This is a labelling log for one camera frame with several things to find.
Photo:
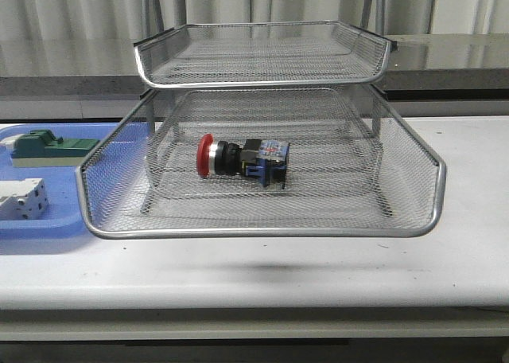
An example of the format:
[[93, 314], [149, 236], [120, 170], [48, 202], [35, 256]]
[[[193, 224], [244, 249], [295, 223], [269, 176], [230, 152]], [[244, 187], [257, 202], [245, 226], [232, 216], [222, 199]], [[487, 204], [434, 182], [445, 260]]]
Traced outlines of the blue plastic tray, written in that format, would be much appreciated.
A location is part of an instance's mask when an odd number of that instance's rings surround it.
[[[112, 123], [33, 123], [1, 129], [1, 138], [25, 134], [31, 130], [51, 130], [56, 136], [79, 139], [105, 139]], [[49, 186], [49, 207], [36, 220], [2, 221], [1, 240], [65, 238], [84, 228], [81, 217], [74, 166], [17, 168], [10, 152], [1, 148], [1, 179], [42, 178]]]

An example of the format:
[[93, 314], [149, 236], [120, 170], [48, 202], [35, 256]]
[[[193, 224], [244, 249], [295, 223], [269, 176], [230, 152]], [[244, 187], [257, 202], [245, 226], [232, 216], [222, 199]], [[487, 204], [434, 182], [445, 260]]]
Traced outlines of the red emergency stop push button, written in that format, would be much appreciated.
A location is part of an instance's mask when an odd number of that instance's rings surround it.
[[201, 178], [212, 175], [241, 175], [262, 186], [286, 187], [289, 162], [288, 142], [248, 139], [243, 146], [204, 135], [196, 153], [196, 171]]

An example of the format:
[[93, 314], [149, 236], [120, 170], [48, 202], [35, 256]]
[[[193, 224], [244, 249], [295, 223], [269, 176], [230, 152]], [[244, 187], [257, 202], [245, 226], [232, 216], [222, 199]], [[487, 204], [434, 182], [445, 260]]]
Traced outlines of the green and beige terminal block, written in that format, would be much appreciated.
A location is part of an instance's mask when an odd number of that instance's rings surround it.
[[16, 167], [77, 166], [98, 139], [56, 137], [50, 130], [33, 130], [13, 137], [11, 160]]

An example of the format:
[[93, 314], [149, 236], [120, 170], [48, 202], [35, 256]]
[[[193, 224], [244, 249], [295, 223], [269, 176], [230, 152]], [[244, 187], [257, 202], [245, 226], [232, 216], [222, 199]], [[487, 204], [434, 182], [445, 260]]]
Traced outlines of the silver mesh tray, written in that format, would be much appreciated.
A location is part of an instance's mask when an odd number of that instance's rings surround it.
[[134, 44], [151, 88], [365, 84], [397, 45], [340, 21], [187, 24]]
[[375, 188], [381, 169], [378, 151], [363, 153], [341, 147], [332, 154], [290, 152], [286, 182], [262, 186], [253, 178], [211, 176], [200, 178], [193, 169], [195, 157], [188, 147], [178, 147], [165, 160], [146, 159], [150, 187], [168, 199], [231, 197], [342, 197]]
[[[288, 142], [289, 160], [296, 149], [378, 151], [378, 182], [342, 197], [159, 197], [146, 159], [188, 147], [196, 171], [206, 134], [239, 145]], [[110, 239], [420, 236], [440, 218], [445, 177], [444, 161], [367, 85], [153, 91], [76, 171], [84, 221]]]

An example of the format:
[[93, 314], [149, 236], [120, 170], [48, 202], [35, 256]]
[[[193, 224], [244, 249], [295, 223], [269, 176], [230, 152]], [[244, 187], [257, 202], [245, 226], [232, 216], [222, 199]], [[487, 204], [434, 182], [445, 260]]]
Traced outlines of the grey stone back counter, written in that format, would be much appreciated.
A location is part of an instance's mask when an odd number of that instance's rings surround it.
[[[377, 86], [404, 116], [506, 115], [505, 34], [398, 35]], [[4, 41], [1, 120], [117, 121], [143, 84], [130, 39]]]

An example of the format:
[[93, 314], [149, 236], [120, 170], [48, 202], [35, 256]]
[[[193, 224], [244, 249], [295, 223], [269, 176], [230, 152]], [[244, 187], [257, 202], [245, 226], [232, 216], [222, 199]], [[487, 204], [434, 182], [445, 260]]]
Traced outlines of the white circuit breaker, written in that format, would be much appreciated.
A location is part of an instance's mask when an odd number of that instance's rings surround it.
[[1, 220], [36, 220], [49, 200], [42, 178], [1, 181]]

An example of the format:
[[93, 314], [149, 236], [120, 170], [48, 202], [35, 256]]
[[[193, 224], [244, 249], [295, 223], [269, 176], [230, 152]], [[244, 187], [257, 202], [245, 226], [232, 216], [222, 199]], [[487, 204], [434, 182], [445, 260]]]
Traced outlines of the white pleated curtain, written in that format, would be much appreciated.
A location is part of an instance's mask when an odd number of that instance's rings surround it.
[[[357, 25], [363, 0], [161, 0], [166, 26], [340, 20]], [[505, 33], [508, 0], [386, 0], [389, 34]], [[139, 39], [142, 0], [1, 0], [1, 38]]]

